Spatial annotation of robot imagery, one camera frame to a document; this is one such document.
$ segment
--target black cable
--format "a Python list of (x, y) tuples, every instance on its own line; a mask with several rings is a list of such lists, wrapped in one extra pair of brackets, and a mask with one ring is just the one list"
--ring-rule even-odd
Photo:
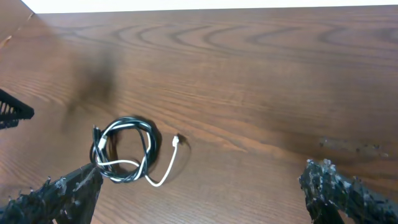
[[(159, 147), (162, 138), (155, 124), (145, 120), (144, 118), (125, 116), (114, 120), (103, 131), (94, 127), (93, 144), (90, 149), (90, 161), (92, 163), (98, 163), (97, 159), (99, 159), (101, 162), (109, 162), (110, 158), (106, 152), (106, 140), (117, 135), (119, 131), (125, 129), (135, 129), (138, 131), (142, 142), (142, 148), (144, 150), (145, 162), (142, 162), (141, 164), (143, 166), (141, 174), (139, 174), (140, 167), (133, 171), (120, 174), (115, 171), (113, 165), (97, 166), (100, 173), (105, 177), (109, 177), (114, 183), (129, 183), (145, 176), (159, 154)], [(148, 143), (150, 148), (148, 151), (142, 131), (145, 131), (149, 136)]]

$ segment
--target coiled cable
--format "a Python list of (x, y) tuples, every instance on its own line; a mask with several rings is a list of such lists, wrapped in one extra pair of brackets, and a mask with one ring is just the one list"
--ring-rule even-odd
[[(106, 152), (106, 142), (110, 136), (124, 129), (135, 129), (138, 131), (144, 150), (144, 157), (141, 163), (130, 160), (109, 161), (108, 153)], [(146, 147), (144, 135), (142, 132), (145, 132), (147, 135), (148, 147)], [(101, 131), (97, 127), (94, 127), (93, 144), (90, 149), (90, 161), (96, 163), (101, 174), (104, 177), (109, 177), (114, 183), (128, 183), (135, 181), (141, 177), (145, 177), (151, 185), (153, 185), (154, 187), (159, 187), (164, 183), (171, 171), (175, 156), (177, 155), (178, 142), (178, 136), (174, 136), (172, 141), (174, 153), (170, 160), (170, 164), (162, 180), (160, 182), (155, 182), (148, 176), (148, 170), (151, 165), (156, 161), (159, 153), (159, 131), (156, 129), (154, 124), (151, 124), (148, 121), (144, 121), (143, 119), (131, 116), (125, 116), (122, 118), (118, 118), (110, 123), (108, 127), (106, 127), (103, 131)], [(118, 174), (112, 165), (119, 163), (132, 164), (137, 166), (137, 168), (131, 172)]]

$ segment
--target cable connector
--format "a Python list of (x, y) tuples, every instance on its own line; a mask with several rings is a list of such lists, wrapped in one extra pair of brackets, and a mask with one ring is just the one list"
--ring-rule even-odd
[(174, 136), (173, 141), (172, 141), (173, 147), (177, 147), (179, 142), (180, 142), (180, 139), (178, 138), (178, 136)]

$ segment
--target black plastic object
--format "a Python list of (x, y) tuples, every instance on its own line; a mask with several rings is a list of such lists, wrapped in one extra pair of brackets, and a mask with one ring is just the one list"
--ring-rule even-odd
[(349, 180), (340, 175), (327, 159), (322, 164), (308, 160), (299, 181), (307, 210), (316, 224), (344, 223), (338, 210), (355, 223), (398, 223), (396, 203), (367, 189), (357, 178)]
[(0, 224), (91, 222), (103, 183), (95, 164), (87, 164), (37, 191), (21, 194), (0, 209)]
[(12, 128), (21, 119), (31, 119), (34, 110), (10, 94), (0, 90), (0, 129)]

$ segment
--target wood grain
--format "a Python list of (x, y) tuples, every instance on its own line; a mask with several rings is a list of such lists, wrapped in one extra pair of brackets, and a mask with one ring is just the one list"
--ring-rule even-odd
[(32, 11), (20, 0), (0, 1), (0, 48), (32, 15)]
[[(139, 114), (163, 134), (155, 179), (175, 133), (192, 150), (160, 188), (105, 180), (93, 223), (310, 223), (297, 181), (309, 157), (398, 200), (397, 10), (34, 16), (0, 62), (0, 88), (35, 109), (0, 132), (1, 196), (84, 165), (93, 124)], [(389, 157), (320, 147), (324, 136)], [(142, 155), (133, 132), (118, 150)]]

